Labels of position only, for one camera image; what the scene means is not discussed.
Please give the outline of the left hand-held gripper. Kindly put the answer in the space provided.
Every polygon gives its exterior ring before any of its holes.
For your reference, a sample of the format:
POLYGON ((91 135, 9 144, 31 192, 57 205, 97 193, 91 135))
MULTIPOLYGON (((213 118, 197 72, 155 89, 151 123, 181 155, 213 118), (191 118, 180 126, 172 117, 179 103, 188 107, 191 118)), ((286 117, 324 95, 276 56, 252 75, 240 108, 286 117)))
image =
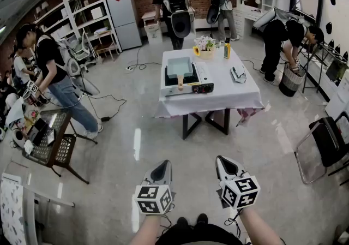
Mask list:
POLYGON ((166 214, 173 202, 172 164, 163 160, 149 169, 136 186, 135 202, 142 214, 166 214))

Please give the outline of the white induction cooktop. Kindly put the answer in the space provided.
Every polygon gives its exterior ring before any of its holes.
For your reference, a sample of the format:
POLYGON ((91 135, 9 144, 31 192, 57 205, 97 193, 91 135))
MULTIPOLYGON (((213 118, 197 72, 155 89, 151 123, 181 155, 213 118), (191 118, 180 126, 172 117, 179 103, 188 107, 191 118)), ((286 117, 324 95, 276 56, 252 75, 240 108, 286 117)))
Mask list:
POLYGON ((193 74, 184 78, 184 89, 178 89, 177 79, 169 79, 167 65, 161 70, 160 95, 167 97, 172 95, 189 93, 212 93, 214 83, 205 62, 192 62, 193 74))

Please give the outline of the light blue square frying pan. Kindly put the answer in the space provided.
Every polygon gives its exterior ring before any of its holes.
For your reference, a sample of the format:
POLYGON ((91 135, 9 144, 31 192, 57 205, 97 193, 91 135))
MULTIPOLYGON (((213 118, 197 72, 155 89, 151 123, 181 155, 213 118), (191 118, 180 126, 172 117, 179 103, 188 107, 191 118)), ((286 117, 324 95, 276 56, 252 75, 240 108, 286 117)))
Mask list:
POLYGON ((170 58, 167 61, 167 76, 169 79, 177 79, 178 89, 184 89, 184 78, 193 74, 190 57, 170 58))

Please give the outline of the person's left forearm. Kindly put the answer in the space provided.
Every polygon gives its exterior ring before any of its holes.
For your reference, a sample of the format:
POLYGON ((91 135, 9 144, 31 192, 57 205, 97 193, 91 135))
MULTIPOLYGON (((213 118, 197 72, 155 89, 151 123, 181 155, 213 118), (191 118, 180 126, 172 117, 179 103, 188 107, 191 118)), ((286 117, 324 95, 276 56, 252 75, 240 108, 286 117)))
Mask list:
POLYGON ((161 228, 161 219, 165 218, 169 225, 165 228, 169 228, 172 223, 167 215, 147 215, 145 216, 142 225, 139 230, 130 241, 129 245, 155 245, 157 241, 158 232, 161 228))

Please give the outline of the person's black trousers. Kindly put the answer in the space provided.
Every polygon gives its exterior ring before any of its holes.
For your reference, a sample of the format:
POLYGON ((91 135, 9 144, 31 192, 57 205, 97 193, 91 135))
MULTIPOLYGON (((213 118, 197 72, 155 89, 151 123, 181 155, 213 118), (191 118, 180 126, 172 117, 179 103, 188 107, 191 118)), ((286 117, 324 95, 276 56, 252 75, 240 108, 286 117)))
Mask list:
POLYGON ((155 245, 184 245, 193 242, 215 242, 224 245, 243 245, 233 234, 214 224, 176 224, 167 230, 155 245))

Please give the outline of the pink floral undercloth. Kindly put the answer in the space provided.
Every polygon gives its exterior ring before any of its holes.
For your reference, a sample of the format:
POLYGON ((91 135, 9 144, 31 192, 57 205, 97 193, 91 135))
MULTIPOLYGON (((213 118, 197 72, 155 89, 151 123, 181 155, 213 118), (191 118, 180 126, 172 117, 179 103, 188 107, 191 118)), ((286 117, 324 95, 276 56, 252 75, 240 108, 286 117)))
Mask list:
POLYGON ((239 122, 237 123, 236 127, 246 126, 248 124, 249 119, 262 110, 263 110, 263 108, 237 109, 237 112, 239 113, 241 118, 240 118, 239 122))

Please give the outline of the black folding chair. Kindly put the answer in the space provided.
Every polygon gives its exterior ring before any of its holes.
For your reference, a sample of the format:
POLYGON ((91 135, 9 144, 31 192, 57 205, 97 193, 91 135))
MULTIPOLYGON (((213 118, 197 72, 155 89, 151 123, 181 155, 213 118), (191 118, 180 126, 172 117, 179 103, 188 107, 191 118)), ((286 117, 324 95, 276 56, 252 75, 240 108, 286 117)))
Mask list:
POLYGON ((317 177, 309 181, 306 180, 299 159, 298 149, 308 137, 312 136, 314 138, 325 171, 327 171, 328 167, 339 162, 345 155, 349 154, 349 143, 345 143, 341 130, 337 126, 337 122, 341 118, 345 118, 349 123, 349 115, 344 111, 336 119, 329 116, 310 123, 309 132, 297 143, 294 155, 298 164, 300 177, 304 184, 310 184, 319 179, 317 177))

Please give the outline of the white green packet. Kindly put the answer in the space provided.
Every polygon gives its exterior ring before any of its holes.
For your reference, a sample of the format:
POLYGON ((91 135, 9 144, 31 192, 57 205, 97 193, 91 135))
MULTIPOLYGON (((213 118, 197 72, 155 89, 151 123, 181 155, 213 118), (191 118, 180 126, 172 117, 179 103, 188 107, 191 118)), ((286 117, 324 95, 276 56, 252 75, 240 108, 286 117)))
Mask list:
POLYGON ((245 69, 242 65, 232 67, 230 69, 230 72, 231 72, 235 82, 237 82, 237 83, 245 83, 246 82, 246 73, 245 73, 245 69))

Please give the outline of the striped woven basket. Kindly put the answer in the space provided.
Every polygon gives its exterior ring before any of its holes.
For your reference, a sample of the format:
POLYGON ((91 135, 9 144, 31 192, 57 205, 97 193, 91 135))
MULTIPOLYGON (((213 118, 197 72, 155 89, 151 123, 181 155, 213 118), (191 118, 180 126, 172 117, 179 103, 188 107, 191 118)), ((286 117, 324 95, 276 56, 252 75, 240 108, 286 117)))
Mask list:
POLYGON ((301 67, 298 73, 294 73, 290 68, 290 64, 284 65, 284 71, 279 83, 279 90, 287 97, 292 97, 298 91, 305 76, 305 70, 301 67))

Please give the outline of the black metal rack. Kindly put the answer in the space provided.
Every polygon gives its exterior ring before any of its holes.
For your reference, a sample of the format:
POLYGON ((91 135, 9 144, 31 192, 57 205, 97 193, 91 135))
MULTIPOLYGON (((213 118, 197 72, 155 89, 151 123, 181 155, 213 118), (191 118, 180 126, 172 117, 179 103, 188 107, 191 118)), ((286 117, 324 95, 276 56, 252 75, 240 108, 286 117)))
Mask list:
POLYGON ((306 78, 302 90, 314 88, 326 99, 330 99, 337 90, 347 69, 349 69, 349 53, 341 55, 340 45, 333 46, 330 42, 310 45, 304 42, 300 46, 299 59, 305 70, 306 78))

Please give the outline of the white patterned board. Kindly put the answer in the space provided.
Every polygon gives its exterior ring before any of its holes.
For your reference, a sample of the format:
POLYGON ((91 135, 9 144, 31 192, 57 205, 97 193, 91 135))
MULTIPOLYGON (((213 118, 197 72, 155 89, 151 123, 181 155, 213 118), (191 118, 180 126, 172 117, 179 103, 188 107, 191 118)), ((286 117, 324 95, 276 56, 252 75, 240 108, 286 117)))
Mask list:
POLYGON ((0 218, 10 245, 27 245, 23 216, 23 186, 9 177, 0 180, 0 218))

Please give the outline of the pink flower basket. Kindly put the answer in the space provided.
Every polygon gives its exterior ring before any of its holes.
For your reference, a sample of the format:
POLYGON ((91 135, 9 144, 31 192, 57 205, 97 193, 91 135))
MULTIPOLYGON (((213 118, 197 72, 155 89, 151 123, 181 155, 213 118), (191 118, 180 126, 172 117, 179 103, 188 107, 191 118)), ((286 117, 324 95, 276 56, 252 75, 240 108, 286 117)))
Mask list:
POLYGON ((216 49, 216 40, 212 37, 201 36, 194 40, 195 45, 200 49, 200 59, 212 59, 216 49))

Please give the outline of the grey two-door fridge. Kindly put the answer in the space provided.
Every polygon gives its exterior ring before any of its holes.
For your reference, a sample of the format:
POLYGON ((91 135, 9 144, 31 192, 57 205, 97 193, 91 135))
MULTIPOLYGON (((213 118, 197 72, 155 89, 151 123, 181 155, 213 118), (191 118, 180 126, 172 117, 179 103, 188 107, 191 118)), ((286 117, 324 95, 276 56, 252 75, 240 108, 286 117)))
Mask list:
POLYGON ((135 1, 106 1, 122 51, 141 46, 135 1))

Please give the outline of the white desk with drawers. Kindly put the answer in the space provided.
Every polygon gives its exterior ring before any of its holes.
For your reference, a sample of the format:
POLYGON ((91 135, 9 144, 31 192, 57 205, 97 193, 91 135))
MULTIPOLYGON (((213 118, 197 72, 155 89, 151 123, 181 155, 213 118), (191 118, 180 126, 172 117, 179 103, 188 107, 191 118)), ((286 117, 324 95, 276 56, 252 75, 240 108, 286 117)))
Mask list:
MULTIPOLYGON (((191 20, 191 29, 189 35, 187 35, 184 40, 194 40, 196 39, 196 29, 195 29, 195 9, 193 7, 189 8, 189 15, 191 20)), ((144 23, 144 29, 147 34, 148 42, 151 45, 160 44, 163 42, 163 35, 167 33, 167 26, 164 19, 160 18, 160 25, 155 21, 155 11, 145 13, 142 16, 144 23)))

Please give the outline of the black table frame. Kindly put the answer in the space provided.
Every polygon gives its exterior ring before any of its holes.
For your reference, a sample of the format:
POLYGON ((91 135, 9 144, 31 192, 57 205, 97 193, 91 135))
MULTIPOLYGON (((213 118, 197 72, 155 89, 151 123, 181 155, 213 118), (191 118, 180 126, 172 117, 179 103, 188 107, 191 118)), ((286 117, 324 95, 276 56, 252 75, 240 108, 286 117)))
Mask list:
MULTIPOLYGON (((224 122, 223 125, 221 126, 219 123, 217 123, 213 119, 213 114, 216 111, 209 111, 204 120, 216 128, 218 131, 222 132, 225 135, 229 134, 230 130, 230 113, 231 109, 224 109, 224 122)), ((196 127, 202 122, 202 117, 199 116, 197 113, 190 113, 187 115, 182 116, 182 139, 185 140, 195 129, 196 127), (192 124, 192 126, 188 126, 189 123, 189 116, 193 117, 195 119, 195 122, 192 124)))

